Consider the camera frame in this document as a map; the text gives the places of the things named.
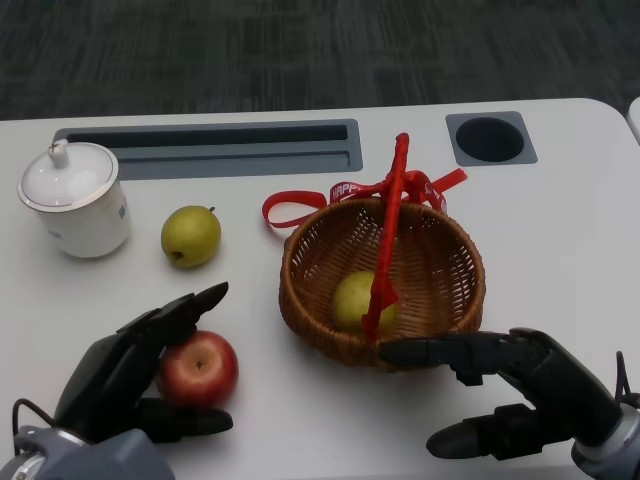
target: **table surface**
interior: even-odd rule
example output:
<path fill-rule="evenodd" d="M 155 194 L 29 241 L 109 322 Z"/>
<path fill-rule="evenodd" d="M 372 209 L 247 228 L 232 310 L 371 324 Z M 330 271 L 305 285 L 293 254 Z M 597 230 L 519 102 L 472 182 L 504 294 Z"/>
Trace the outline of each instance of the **table surface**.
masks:
<path fill-rule="evenodd" d="M 235 426 L 218 436 L 163 446 L 177 478 L 409 478 L 443 469 L 462 478 L 478 469 L 570 465 L 569 442 L 501 464 L 493 458 L 454 464 L 431 457 L 424 444 L 432 433 L 522 397 L 497 378 L 466 388 L 445 367 L 384 374 L 342 367 L 307 348 L 287 329 L 277 304 L 288 232 L 270 231 L 260 214 L 262 202 L 277 191 L 328 194 L 341 180 L 381 180 L 402 131 L 411 136 L 409 168 L 438 178 L 456 167 L 447 114 L 508 110 L 522 114 L 538 163 L 467 168 L 469 179 L 446 193 L 450 215 L 483 256 L 483 329 L 543 330 L 611 389 L 614 354 L 623 350 L 631 385 L 638 388 L 640 146 L 624 118 L 602 103 L 568 99 L 0 122 L 0 452 L 11 452 L 15 399 L 29 398 L 53 413 L 93 341 L 150 308 L 228 280 L 227 298 L 203 316 L 200 327 L 225 336 L 238 353 L 240 383 L 228 405 Z M 98 260 L 54 250 L 16 194 L 19 174 L 60 128 L 322 118 L 359 122 L 362 171 L 123 182 L 132 236 Z M 188 204 L 216 207 L 223 241 L 211 264 L 184 272 L 165 261 L 159 237 L 169 214 Z"/>

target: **green pear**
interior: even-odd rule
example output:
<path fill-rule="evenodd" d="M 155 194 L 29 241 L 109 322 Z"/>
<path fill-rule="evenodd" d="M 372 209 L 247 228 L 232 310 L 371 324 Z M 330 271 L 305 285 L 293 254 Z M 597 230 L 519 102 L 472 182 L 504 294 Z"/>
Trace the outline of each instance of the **green pear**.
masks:
<path fill-rule="evenodd" d="M 180 268 L 192 268 L 211 260 L 220 246 L 222 229 L 213 208 L 182 207 L 162 227 L 162 251 Z"/>
<path fill-rule="evenodd" d="M 362 334 L 362 315 L 369 311 L 373 272 L 352 273 L 338 284 L 333 294 L 331 311 L 338 330 Z M 386 334 L 393 328 L 395 304 L 380 313 L 379 331 Z"/>

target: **lid knob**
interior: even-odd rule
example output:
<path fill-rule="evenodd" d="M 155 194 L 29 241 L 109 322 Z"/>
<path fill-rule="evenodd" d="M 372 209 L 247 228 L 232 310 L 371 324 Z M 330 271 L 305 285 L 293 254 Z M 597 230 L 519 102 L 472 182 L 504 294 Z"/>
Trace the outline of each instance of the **lid knob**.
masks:
<path fill-rule="evenodd" d="M 69 155 L 67 154 L 67 148 L 65 147 L 67 143 L 68 142 L 66 140 L 55 142 L 47 151 L 55 168 L 65 168 L 69 165 Z"/>

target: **gray carpet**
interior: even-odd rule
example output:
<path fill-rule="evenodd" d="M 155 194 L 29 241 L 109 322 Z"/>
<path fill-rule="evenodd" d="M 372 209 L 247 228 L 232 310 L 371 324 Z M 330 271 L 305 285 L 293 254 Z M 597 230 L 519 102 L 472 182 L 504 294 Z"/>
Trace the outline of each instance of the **gray carpet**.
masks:
<path fill-rule="evenodd" d="M 640 96 L 638 0 L 0 0 L 0 119 Z"/>

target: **cup lid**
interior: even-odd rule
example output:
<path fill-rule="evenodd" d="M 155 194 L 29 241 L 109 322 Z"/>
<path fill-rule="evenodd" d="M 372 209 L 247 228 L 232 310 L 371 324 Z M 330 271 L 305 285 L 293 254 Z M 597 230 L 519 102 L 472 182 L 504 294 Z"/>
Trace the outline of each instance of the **cup lid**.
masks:
<path fill-rule="evenodd" d="M 25 170 L 18 194 L 34 210 L 64 212 L 100 198 L 117 176 L 118 161 L 106 148 L 61 140 Z"/>

